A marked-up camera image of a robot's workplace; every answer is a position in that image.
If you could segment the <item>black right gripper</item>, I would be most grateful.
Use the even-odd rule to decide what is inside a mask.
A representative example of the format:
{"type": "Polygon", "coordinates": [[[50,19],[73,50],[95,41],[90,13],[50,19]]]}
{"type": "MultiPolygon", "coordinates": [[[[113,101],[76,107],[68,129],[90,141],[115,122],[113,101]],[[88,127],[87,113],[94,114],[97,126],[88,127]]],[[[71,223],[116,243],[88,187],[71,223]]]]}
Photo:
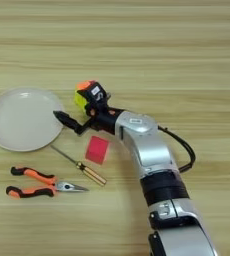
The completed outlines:
{"type": "Polygon", "coordinates": [[[115,134],[115,123],[123,109],[113,108],[108,105],[85,106],[86,114],[89,120],[81,125],[75,119],[71,118],[63,111],[54,111],[54,116],[67,128],[72,129],[77,135],[82,135],[89,128],[96,131],[106,131],[112,135],[115,134]]]}

